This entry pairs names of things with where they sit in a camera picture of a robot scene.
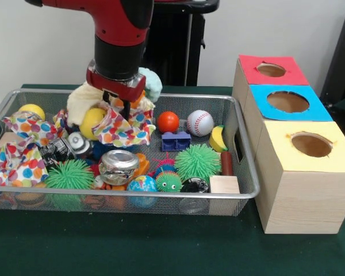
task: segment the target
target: spiky ball with eyes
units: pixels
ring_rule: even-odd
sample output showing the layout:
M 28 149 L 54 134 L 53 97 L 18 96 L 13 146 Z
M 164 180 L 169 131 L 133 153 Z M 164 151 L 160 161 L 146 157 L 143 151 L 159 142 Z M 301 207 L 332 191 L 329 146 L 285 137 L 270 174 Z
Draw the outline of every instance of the spiky ball with eyes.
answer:
M 93 173 L 82 160 L 68 160 L 50 169 L 45 180 L 47 188 L 54 189 L 91 189 Z
M 179 193 L 183 187 L 179 175 L 173 171 L 161 172 L 156 178 L 157 189 L 169 193 Z
M 191 145 L 175 158 L 175 168 L 183 181 L 200 177 L 209 183 L 209 178 L 220 172 L 221 161 L 217 153 L 206 144 Z

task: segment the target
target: colorful polka dot cloth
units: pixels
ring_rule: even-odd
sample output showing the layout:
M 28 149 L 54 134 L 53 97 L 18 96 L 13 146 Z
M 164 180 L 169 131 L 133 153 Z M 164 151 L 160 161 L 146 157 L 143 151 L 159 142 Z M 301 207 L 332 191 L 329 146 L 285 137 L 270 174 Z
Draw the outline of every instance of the colorful polka dot cloth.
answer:
M 119 113 L 118 108 L 106 102 L 100 103 L 99 108 L 106 110 L 106 116 L 92 131 L 102 144 L 115 147 L 150 144 L 151 135 L 156 129 L 152 124 L 153 104 L 146 109 L 131 109 L 129 122 Z
M 0 186 L 32 187 L 48 177 L 35 136 L 7 143 L 0 152 Z
M 54 124 L 39 120 L 35 114 L 29 112 L 15 112 L 10 117 L 4 117 L 6 126 L 22 138 L 33 136 L 39 146 L 47 145 L 58 137 L 67 137 L 65 121 L 67 113 L 61 110 L 53 117 Z

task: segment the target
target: crushed soda can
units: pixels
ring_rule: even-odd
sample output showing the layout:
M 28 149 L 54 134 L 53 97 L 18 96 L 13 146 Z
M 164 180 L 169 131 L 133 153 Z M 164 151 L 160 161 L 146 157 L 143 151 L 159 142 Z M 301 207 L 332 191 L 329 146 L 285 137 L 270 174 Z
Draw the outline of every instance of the crushed soda can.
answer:
M 105 153 L 98 165 L 101 179 L 110 185 L 121 186 L 127 184 L 139 168 L 137 155 L 116 149 Z

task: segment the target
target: shape sorter box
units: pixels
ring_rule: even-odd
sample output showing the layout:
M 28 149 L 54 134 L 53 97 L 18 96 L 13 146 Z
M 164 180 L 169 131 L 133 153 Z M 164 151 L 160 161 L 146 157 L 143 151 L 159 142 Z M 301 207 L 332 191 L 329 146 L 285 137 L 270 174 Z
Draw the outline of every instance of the shape sorter box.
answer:
M 256 197 L 265 233 L 338 233 L 345 218 L 345 136 L 335 122 L 265 121 Z
M 309 85 L 292 57 L 239 55 L 232 96 L 244 111 L 249 85 Z
M 310 86 L 249 87 L 243 114 L 254 157 L 265 120 L 333 121 Z

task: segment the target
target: baseball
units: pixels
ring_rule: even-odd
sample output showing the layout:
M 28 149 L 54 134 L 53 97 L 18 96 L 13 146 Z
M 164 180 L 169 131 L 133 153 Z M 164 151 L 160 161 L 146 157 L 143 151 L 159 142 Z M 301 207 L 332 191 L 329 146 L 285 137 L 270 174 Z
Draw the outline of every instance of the baseball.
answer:
M 196 110 L 192 112 L 187 120 L 187 127 L 191 134 L 202 137 L 210 134 L 214 122 L 211 114 L 204 110 Z

